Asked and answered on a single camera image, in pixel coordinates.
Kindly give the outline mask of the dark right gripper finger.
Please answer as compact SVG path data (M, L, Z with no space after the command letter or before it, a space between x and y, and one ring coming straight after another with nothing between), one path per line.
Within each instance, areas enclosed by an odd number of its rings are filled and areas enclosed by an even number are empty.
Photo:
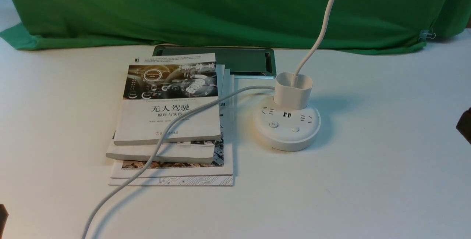
M462 113L456 129L471 144L471 108Z

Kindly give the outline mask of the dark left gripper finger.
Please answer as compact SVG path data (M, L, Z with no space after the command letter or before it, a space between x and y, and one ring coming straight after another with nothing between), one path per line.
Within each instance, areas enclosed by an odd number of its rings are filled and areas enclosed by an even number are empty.
M0 204L0 239L2 239L8 216L9 213L7 212L5 205Z

